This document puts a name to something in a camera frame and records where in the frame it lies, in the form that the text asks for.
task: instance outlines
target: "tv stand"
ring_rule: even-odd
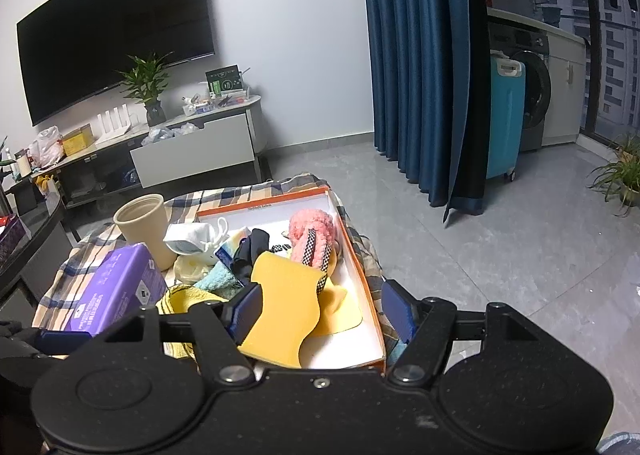
[[[32,177],[54,175],[67,209],[135,189],[162,193],[167,184],[172,184],[175,191],[180,179],[242,163],[251,162],[257,181],[263,180],[264,162],[260,159],[266,138],[260,96],[204,114],[179,116],[163,126],[177,128],[187,122],[199,130],[142,146],[149,127],[138,125],[123,136],[94,143]]]

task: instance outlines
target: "washing machine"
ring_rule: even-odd
[[[489,38],[491,49],[500,50],[512,60],[521,61],[526,66],[520,151],[537,150],[542,147],[545,116],[551,101],[548,37],[542,30],[515,22],[505,24],[490,16]]]

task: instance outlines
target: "black tv screen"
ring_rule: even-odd
[[[17,32],[33,125],[119,83],[127,55],[170,64],[214,50],[207,0],[49,0]]]

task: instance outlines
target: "blue suitcase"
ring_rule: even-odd
[[[524,117],[524,63],[491,57],[491,132],[486,178],[515,178]]]

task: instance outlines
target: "orange box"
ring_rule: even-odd
[[[342,261],[338,263],[332,282],[356,297],[362,313],[362,323],[353,329],[324,337],[306,337],[300,347],[303,369],[344,369],[374,366],[385,369],[385,342],[373,304],[369,285],[356,257],[347,230],[340,219],[337,202],[329,188],[313,188],[265,199],[229,204],[198,212],[196,220],[216,225],[225,217],[229,231],[243,226],[264,229],[278,235],[288,229],[289,218],[300,209],[320,209],[334,219],[337,241],[342,247]]]

